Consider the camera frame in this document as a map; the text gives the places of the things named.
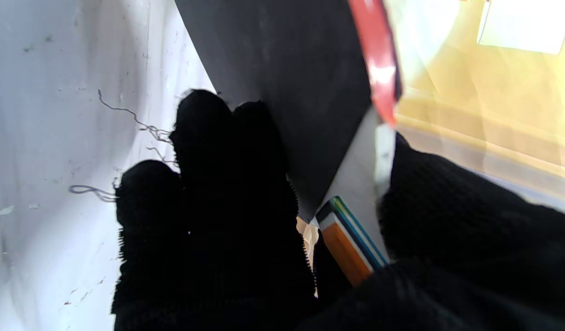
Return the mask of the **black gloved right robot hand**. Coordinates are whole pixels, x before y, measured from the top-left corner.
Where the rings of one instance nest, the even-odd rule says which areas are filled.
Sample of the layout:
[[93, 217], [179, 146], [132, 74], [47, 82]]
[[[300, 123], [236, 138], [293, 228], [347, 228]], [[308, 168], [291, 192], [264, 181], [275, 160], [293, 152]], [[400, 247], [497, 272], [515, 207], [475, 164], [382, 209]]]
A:
[[396, 135], [381, 234], [393, 262], [352, 287], [324, 243], [308, 266], [280, 135], [262, 102], [178, 106], [180, 172], [115, 191], [116, 331], [565, 331], [565, 214]]

